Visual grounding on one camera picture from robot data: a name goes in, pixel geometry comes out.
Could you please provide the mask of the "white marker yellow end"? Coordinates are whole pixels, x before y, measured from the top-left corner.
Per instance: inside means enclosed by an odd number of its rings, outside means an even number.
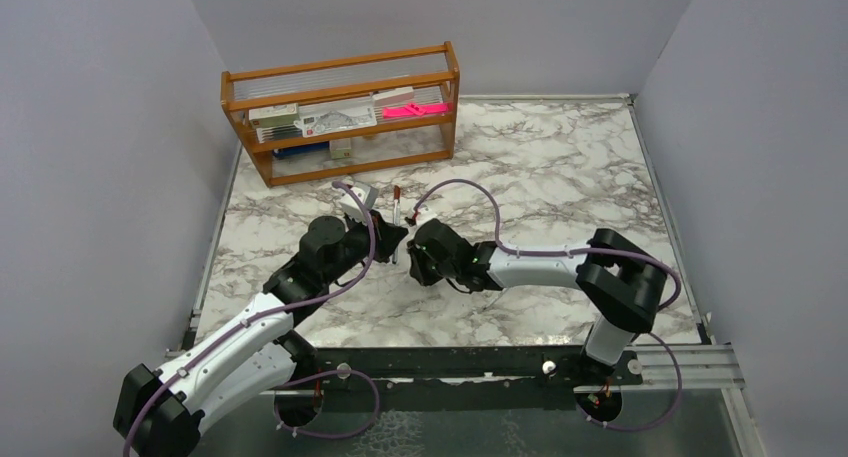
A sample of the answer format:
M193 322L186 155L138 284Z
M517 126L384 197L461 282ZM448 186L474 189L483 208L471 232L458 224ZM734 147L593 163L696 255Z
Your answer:
M394 196L394 199L393 199L393 225L395 225L396 227L400 227L400 224L401 224L400 194L396 193L395 196ZM399 254L399 250L398 250L399 247L398 246L399 246L399 244L395 247L395 250L394 250L392 257L391 257L391 263L393 265L398 264L398 254Z

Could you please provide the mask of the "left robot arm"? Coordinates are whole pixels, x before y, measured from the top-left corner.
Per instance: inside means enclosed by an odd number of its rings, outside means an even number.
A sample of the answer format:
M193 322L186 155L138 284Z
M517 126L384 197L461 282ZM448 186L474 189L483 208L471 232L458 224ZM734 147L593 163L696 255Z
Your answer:
M247 305L182 355L122 382L113 417L122 453L187 456L229 412L273 387L302 387L334 374L297 326L330 298L387 263L408 234L372 210L309 223L297 252Z

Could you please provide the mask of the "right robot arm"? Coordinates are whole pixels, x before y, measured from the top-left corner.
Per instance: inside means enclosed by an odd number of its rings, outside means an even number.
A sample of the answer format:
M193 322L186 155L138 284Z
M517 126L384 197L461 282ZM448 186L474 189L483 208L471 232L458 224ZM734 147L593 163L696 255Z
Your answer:
M466 293L524 286L582 291L599 311L582 352L579 375L600 384L617 369L625 348L650 332L660 309L668 266L611 229L598 229L583 247L508 248L470 243L433 219L407 244L410 275L431 286L441 280Z

